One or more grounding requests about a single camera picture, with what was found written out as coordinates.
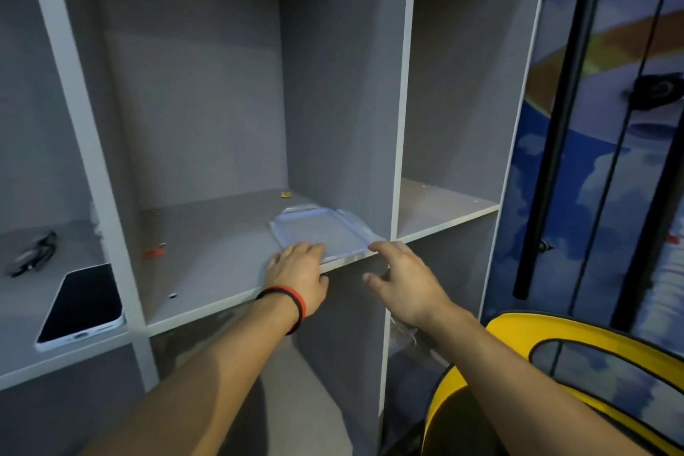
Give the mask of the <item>person's right hand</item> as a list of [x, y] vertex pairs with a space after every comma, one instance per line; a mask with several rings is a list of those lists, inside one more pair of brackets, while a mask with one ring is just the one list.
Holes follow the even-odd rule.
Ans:
[[390, 313], [421, 330], [432, 333], [449, 314], [460, 311], [442, 289], [435, 275], [403, 242], [378, 241], [369, 245], [388, 264], [393, 286]]

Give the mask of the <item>person's left hand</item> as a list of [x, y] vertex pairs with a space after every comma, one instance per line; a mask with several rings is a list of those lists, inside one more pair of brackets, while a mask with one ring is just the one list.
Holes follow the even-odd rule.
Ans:
[[320, 273], [320, 265], [304, 260], [277, 264], [277, 255], [268, 264], [263, 290], [272, 286], [292, 287], [303, 297], [308, 318], [318, 310], [328, 294], [328, 277]]

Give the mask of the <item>person's right forearm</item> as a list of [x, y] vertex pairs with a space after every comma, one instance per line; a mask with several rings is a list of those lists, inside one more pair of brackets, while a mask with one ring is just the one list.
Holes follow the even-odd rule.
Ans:
[[425, 326], [510, 456], [650, 456], [457, 305], [435, 305]]

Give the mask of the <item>person's left forearm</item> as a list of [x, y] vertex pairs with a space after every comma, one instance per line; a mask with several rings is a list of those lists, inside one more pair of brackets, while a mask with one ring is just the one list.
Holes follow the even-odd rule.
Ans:
[[265, 363], [296, 320], [287, 296], [256, 300], [79, 456], [216, 456]]

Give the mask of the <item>clear phone case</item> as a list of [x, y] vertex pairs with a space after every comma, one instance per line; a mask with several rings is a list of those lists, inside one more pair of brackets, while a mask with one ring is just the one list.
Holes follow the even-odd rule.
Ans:
[[370, 244], [383, 240], [354, 213], [314, 204], [286, 208], [269, 221], [269, 227], [282, 248], [323, 244], [323, 264], [368, 253]]

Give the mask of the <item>red and black wristband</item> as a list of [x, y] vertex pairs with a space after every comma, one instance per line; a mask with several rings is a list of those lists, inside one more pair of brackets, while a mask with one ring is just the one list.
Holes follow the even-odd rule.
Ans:
[[288, 296], [297, 308], [297, 320], [293, 323], [290, 330], [287, 331], [286, 336], [295, 333], [303, 323], [307, 315], [306, 303], [303, 297], [292, 287], [287, 286], [272, 286], [267, 287], [257, 295], [256, 300], [260, 300], [269, 295], [285, 295]]

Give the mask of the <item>white plastic wrapper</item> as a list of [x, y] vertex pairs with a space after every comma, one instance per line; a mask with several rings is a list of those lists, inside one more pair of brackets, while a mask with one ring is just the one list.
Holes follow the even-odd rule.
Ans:
[[409, 346], [416, 346], [417, 329], [390, 315], [389, 342], [392, 351], [400, 351]]

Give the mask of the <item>grey shelf unit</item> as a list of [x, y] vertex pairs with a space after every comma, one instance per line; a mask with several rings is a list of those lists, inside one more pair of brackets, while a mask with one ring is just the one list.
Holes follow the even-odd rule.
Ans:
[[[540, 5], [0, 0], [0, 454], [78, 453], [227, 330], [286, 208], [354, 213], [481, 315]], [[37, 351], [104, 263], [124, 325]]]

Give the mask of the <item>white smartphone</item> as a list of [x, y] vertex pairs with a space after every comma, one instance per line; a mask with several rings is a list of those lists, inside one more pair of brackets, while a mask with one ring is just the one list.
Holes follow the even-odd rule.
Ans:
[[110, 263], [67, 273], [39, 330], [40, 353], [122, 327], [124, 309]]

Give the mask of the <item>thick black pole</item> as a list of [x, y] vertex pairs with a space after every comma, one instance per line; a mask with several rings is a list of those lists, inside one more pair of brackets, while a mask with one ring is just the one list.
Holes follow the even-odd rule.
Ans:
[[586, 51], [591, 37], [592, 26], [599, 0], [577, 0], [573, 13], [569, 38], [561, 65], [558, 88], [553, 100], [540, 170], [535, 185], [523, 248], [512, 289], [515, 299], [526, 301], [534, 278], [535, 263], [553, 190], [560, 169], [562, 151], [569, 129], [572, 107], [575, 103]]
[[611, 329], [633, 329], [646, 294], [653, 287], [652, 277], [683, 195], [684, 109], [611, 316]]

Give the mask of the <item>black key bunch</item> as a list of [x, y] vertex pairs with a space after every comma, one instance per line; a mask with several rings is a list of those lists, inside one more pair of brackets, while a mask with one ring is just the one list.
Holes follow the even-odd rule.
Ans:
[[50, 229], [37, 237], [33, 243], [14, 258], [5, 269], [10, 278], [18, 278], [28, 272], [36, 272], [51, 260], [57, 251], [58, 235]]

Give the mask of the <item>black round clamp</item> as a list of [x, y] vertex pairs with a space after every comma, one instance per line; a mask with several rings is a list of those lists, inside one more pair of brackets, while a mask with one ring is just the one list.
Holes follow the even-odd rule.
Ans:
[[624, 93], [627, 109], [650, 111], [684, 99], [684, 72], [641, 75]]

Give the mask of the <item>blue cloud print backdrop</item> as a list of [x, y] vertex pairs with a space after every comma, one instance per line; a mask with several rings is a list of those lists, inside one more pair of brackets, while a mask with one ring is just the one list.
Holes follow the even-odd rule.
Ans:
[[515, 299], [576, 2], [543, 0], [483, 322], [513, 310], [610, 322], [684, 109], [630, 111], [624, 96], [641, 75], [684, 72], [684, 0], [598, 0], [529, 297]]

